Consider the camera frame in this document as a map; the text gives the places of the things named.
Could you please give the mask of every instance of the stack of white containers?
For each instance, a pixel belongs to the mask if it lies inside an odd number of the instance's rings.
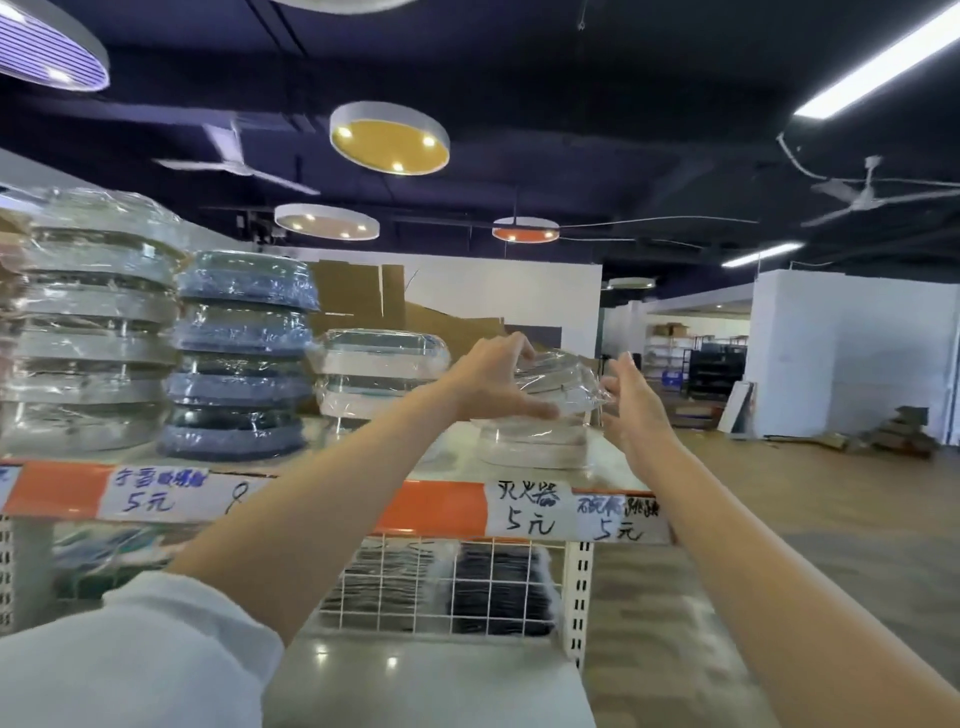
[[[311,392],[301,364],[312,338],[307,312],[320,309],[307,265],[200,253],[177,285],[183,306],[170,338],[182,357],[166,382],[174,407],[160,451],[238,461],[302,448],[296,409]]]
[[[444,340],[424,333],[372,328],[328,331],[309,352],[322,375],[317,402],[324,416],[324,445],[376,417],[397,398],[433,381],[450,366]],[[424,459],[443,451],[438,439]]]
[[[556,404],[558,420],[507,417],[482,423],[477,457],[494,465],[577,469],[588,464],[588,413],[609,397],[596,375],[566,352],[538,354],[521,362],[514,379],[525,393]]]
[[[126,448],[156,437],[175,362],[180,218],[130,193],[44,190],[28,234],[0,236],[7,451]]]

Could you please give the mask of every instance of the white sleeve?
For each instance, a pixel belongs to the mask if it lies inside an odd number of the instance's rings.
[[[187,576],[141,573],[103,609],[0,639],[5,725],[259,728],[273,630]]]

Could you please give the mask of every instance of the white round ceiling light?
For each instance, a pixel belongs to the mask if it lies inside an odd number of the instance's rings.
[[[380,235],[380,223],[370,215],[329,205],[281,205],[274,211],[274,221],[288,231],[341,242],[374,240]]]
[[[329,12],[333,15],[361,15],[366,12],[391,11],[414,0],[276,0],[306,11]]]
[[[66,91],[110,84],[103,44],[47,0],[0,0],[0,73]]]
[[[334,110],[330,144],[355,164],[388,175],[429,175],[450,161],[450,137],[440,122],[383,101],[356,101]]]
[[[552,243],[560,237],[560,226],[542,217],[501,217],[494,220],[493,237],[507,243]]]

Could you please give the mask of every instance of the human arm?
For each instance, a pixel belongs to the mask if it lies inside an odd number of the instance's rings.
[[[613,366],[608,436],[657,495],[784,728],[960,725],[960,693],[680,443],[629,355]]]
[[[168,571],[213,587],[289,643],[441,432],[457,420],[557,415],[514,385],[521,355],[533,350],[519,333],[478,342],[437,382],[336,447],[292,463],[203,531]]]

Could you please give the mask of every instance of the white paper label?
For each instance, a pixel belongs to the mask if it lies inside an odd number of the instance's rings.
[[[670,526],[651,496],[625,496],[616,540],[624,544],[669,544]]]
[[[207,468],[119,466],[110,474],[97,516],[110,521],[213,521],[270,480],[211,474]]]
[[[22,470],[22,465],[0,465],[0,512],[7,505],[7,498],[10,497],[10,492],[16,485],[16,479],[20,477]]]
[[[626,496],[577,494],[577,540],[616,541],[623,522]]]
[[[560,480],[491,480],[487,497],[487,536],[573,540],[574,496]]]

